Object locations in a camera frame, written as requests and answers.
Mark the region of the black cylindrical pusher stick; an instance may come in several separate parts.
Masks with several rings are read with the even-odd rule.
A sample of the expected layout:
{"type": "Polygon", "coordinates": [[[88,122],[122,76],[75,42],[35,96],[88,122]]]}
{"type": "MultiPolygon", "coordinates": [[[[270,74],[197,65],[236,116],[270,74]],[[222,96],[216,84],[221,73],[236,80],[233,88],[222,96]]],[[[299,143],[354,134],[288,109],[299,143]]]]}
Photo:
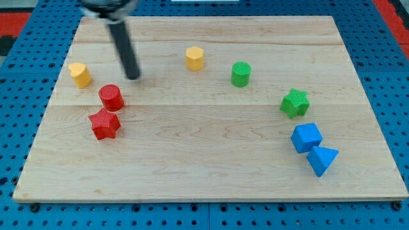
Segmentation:
{"type": "Polygon", "coordinates": [[[138,79],[141,73],[126,24],[120,21],[109,24],[108,28],[127,79],[138,79]]]}

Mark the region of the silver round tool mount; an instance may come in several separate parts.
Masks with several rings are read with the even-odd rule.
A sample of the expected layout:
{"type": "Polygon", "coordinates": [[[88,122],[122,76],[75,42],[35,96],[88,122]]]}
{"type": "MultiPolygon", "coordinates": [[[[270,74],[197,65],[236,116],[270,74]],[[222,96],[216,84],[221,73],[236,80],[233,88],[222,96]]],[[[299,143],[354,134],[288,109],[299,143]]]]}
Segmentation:
{"type": "Polygon", "coordinates": [[[79,0],[84,15],[105,23],[120,23],[136,9],[139,0],[79,0]]]}

